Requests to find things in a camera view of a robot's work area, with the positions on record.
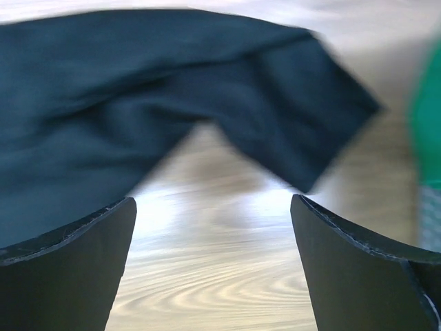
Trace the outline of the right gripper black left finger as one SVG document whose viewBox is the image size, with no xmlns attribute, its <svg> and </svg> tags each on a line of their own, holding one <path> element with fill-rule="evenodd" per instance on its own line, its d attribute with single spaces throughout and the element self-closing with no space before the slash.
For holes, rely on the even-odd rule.
<svg viewBox="0 0 441 331">
<path fill-rule="evenodd" d="M 39 237 L 1 249 L 1 329 L 102 331 L 136 221 L 127 197 Z"/>
</svg>

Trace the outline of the black t shirt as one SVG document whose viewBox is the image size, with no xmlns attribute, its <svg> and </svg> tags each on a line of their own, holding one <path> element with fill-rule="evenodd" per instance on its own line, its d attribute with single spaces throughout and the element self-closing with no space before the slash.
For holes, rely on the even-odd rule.
<svg viewBox="0 0 441 331">
<path fill-rule="evenodd" d="M 379 111 L 311 31 L 202 10 L 1 26 L 1 246 L 124 197 L 199 121 L 301 192 Z"/>
</svg>

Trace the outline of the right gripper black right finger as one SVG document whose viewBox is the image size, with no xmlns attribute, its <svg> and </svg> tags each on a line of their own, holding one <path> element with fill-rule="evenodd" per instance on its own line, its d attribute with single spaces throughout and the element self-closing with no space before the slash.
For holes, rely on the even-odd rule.
<svg viewBox="0 0 441 331">
<path fill-rule="evenodd" d="M 440 329 L 440 253 L 295 194 L 291 220 L 319 331 Z"/>
</svg>

